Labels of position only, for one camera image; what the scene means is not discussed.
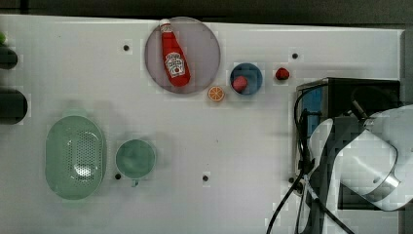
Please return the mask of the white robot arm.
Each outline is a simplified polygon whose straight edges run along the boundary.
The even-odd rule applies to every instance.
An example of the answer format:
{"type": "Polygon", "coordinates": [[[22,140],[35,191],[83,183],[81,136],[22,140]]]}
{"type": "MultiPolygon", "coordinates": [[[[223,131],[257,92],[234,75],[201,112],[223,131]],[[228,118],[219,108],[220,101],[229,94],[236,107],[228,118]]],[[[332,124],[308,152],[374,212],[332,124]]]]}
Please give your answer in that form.
{"type": "Polygon", "coordinates": [[[412,116],[405,105],[362,121],[345,116],[321,122],[309,139],[314,165],[303,175],[294,234],[355,234],[338,216],[342,185],[381,211],[410,203],[412,116]]]}

